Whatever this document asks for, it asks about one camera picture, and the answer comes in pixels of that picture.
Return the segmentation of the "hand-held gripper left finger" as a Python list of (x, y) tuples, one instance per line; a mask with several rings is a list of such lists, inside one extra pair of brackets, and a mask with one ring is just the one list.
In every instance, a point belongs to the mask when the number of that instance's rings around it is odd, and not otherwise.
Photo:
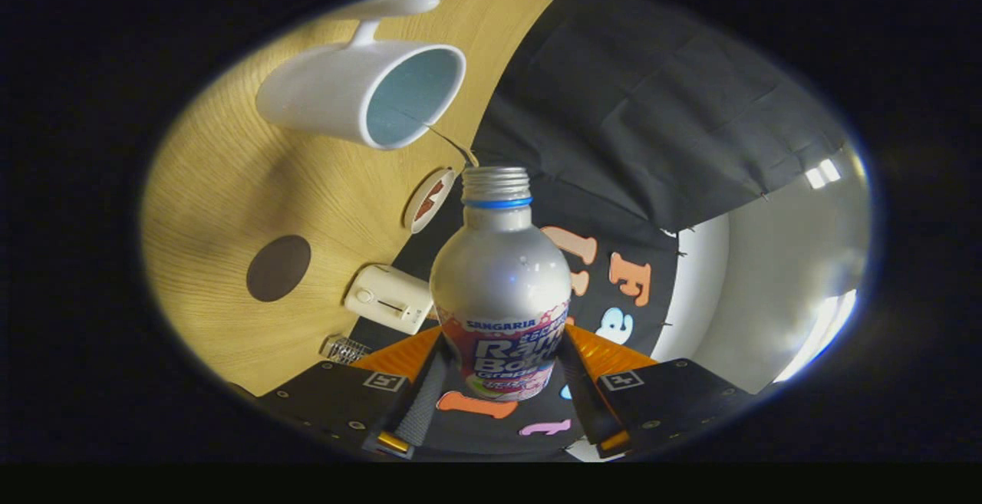
[(445, 337), (432, 327), (353, 364), (319, 361), (257, 403), (344, 457), (411, 459), (445, 377)]

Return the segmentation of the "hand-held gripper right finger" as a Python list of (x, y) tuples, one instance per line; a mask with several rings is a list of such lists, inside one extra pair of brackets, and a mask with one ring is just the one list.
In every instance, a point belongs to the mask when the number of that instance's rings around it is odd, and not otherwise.
[(690, 358), (658, 363), (572, 324), (564, 329), (564, 374), (585, 439), (601, 458), (673, 451), (756, 403)]

